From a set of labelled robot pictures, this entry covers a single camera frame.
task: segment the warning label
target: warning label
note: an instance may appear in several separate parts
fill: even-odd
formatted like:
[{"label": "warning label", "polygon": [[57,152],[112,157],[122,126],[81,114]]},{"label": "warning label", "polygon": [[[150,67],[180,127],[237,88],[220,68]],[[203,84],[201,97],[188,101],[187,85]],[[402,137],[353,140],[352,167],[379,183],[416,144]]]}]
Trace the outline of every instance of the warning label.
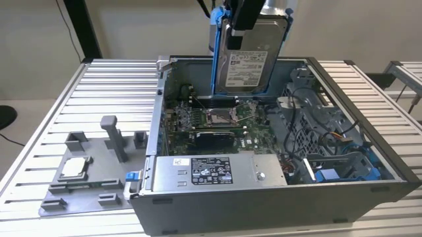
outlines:
[{"label": "warning label", "polygon": [[265,56],[265,51],[231,52],[225,80],[227,87],[259,85]]},{"label": "warning label", "polygon": [[192,158],[192,184],[232,184],[228,157]]}]

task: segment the black pole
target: black pole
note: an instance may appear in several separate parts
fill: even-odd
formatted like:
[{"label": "black pole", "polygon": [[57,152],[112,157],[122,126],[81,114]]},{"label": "black pole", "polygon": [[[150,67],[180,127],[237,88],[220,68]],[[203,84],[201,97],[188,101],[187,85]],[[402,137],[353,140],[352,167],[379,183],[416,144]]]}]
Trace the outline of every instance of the black pole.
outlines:
[{"label": "black pole", "polygon": [[102,58],[84,0],[62,0],[85,58]]}]

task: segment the gray computer chassis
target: gray computer chassis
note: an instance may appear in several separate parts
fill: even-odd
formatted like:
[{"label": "gray computer chassis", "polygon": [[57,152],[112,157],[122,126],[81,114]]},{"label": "gray computer chassis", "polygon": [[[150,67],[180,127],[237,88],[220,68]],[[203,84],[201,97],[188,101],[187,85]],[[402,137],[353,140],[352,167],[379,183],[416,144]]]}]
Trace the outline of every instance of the gray computer chassis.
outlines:
[{"label": "gray computer chassis", "polygon": [[279,58],[260,94],[215,94],[211,61],[157,62],[145,167],[125,192],[146,234],[353,222],[420,185],[313,58]]}]

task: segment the white wall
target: white wall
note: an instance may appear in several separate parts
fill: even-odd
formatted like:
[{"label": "white wall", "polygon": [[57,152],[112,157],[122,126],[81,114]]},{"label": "white wall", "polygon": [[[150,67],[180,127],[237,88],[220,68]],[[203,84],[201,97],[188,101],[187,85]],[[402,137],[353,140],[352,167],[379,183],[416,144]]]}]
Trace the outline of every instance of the white wall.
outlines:
[{"label": "white wall", "polygon": [[104,57],[208,53],[209,20],[195,0],[89,0],[86,7]]},{"label": "white wall", "polygon": [[364,72],[422,61],[420,0],[300,0],[287,56],[353,60]]},{"label": "white wall", "polygon": [[0,99],[54,98],[77,66],[54,1],[1,0]]},{"label": "white wall", "polygon": [[[207,54],[208,20],[195,0],[86,6],[104,57]],[[390,60],[422,61],[420,9],[420,0],[299,0],[283,54],[351,59],[368,72]],[[78,64],[54,1],[0,1],[0,35],[0,99],[54,98]]]}]

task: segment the yellow wire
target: yellow wire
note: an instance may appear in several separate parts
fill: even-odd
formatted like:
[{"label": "yellow wire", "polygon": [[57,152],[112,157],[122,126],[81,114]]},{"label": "yellow wire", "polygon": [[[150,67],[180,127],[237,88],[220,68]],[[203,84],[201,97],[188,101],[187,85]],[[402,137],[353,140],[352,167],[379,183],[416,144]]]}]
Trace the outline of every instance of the yellow wire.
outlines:
[{"label": "yellow wire", "polygon": [[336,132],[329,132],[332,135],[335,135],[337,138],[343,138],[340,134],[337,134]]}]

